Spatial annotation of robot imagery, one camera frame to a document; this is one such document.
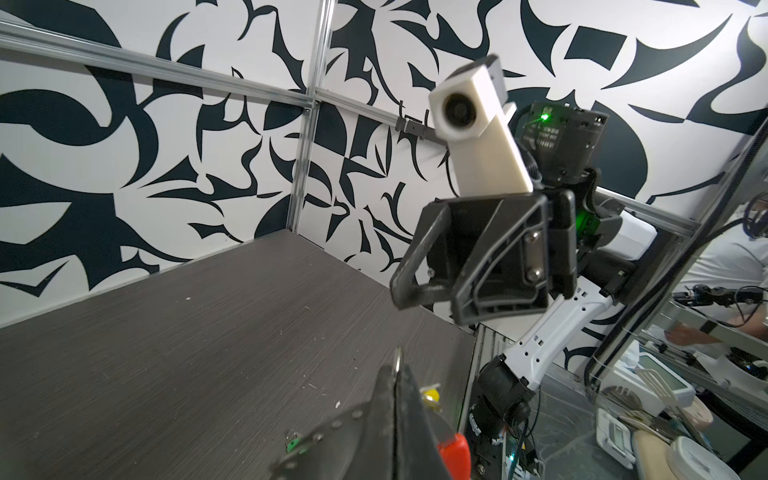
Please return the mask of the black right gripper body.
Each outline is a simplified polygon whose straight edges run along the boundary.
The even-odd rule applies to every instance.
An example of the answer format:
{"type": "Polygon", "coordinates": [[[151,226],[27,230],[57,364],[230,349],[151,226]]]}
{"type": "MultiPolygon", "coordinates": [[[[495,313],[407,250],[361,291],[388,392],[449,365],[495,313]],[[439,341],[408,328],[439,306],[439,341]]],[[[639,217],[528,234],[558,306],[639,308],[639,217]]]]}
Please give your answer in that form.
{"type": "Polygon", "coordinates": [[[568,189],[545,190],[547,198],[548,287],[569,298],[577,287],[575,195],[568,189]]]}

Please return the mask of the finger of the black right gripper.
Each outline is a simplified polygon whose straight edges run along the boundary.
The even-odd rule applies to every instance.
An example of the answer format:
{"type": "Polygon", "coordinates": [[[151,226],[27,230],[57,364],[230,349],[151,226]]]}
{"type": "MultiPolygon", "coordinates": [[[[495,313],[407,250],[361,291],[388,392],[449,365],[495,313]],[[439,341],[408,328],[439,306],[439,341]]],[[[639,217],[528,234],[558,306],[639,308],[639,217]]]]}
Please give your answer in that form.
{"type": "Polygon", "coordinates": [[[447,200],[435,200],[422,209],[409,247],[390,279],[392,301],[398,310],[450,300],[451,286],[446,280],[418,284],[416,272],[451,222],[447,200]]]}
{"type": "Polygon", "coordinates": [[[453,320],[539,313],[548,305],[547,200],[542,194],[458,199],[450,203],[457,273],[453,320]]]}

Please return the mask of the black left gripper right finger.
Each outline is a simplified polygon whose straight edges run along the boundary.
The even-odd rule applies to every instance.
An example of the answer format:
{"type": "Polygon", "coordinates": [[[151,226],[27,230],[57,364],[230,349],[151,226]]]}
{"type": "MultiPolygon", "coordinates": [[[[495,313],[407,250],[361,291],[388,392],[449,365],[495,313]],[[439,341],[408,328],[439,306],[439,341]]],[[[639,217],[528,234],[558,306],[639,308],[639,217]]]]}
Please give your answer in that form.
{"type": "Polygon", "coordinates": [[[418,385],[405,364],[395,384],[395,478],[451,478],[438,451],[418,385]]]}

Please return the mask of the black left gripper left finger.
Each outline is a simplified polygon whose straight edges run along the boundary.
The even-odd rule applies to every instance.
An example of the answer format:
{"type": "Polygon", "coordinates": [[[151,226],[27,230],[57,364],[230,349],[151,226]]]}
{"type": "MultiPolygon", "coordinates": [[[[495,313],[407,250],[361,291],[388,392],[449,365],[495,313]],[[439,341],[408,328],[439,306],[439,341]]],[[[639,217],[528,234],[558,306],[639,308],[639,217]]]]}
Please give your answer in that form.
{"type": "Polygon", "coordinates": [[[343,479],[393,479],[396,467],[396,374],[379,370],[358,445],[343,479]]]}

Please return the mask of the yellow plastic key tag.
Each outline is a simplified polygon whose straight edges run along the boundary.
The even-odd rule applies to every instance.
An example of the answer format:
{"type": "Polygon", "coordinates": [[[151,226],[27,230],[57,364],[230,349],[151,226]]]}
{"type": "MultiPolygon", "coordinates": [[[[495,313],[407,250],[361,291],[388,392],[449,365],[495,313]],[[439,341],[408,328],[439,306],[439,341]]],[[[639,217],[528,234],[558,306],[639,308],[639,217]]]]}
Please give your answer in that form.
{"type": "Polygon", "coordinates": [[[429,409],[437,413],[442,412],[440,403],[440,383],[423,386],[419,389],[422,403],[429,409]]]}

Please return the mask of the green plastic key tag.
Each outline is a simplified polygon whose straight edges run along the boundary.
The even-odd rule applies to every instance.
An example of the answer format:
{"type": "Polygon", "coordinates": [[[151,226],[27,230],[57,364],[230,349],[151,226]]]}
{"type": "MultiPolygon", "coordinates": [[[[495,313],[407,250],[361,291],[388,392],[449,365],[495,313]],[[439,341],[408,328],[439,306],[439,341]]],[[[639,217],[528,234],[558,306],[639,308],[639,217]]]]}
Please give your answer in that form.
{"type": "Polygon", "coordinates": [[[297,447],[297,445],[301,442],[301,440],[302,440],[301,437],[296,437],[289,440],[288,443],[286,444],[286,452],[287,453],[292,452],[297,447]]]}

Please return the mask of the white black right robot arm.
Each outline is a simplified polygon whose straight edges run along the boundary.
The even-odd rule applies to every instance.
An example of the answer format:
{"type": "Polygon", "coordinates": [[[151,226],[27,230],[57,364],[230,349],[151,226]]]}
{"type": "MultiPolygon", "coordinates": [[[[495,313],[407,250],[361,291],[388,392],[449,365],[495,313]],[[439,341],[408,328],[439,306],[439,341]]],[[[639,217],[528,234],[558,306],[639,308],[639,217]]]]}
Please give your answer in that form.
{"type": "Polygon", "coordinates": [[[512,117],[537,190],[436,200],[422,211],[392,276],[400,309],[446,302],[461,325],[534,313],[537,322],[485,365],[464,429],[437,449],[455,479],[512,475],[525,465],[530,403],[570,339],[622,302],[655,229],[597,193],[589,161],[605,113],[535,102],[512,117]]]}

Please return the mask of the grey wall hook rack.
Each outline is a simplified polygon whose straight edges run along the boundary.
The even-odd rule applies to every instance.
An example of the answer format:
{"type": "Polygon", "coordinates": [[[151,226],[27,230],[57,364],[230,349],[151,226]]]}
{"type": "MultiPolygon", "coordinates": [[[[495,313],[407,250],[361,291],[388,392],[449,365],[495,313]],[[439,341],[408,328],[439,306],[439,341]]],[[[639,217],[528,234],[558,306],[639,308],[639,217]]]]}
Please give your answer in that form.
{"type": "Polygon", "coordinates": [[[422,119],[406,115],[404,102],[400,100],[395,129],[401,133],[414,135],[419,140],[426,140],[438,145],[447,146],[447,142],[440,139],[436,130],[429,126],[429,116],[430,111],[428,109],[425,110],[422,119]]]}

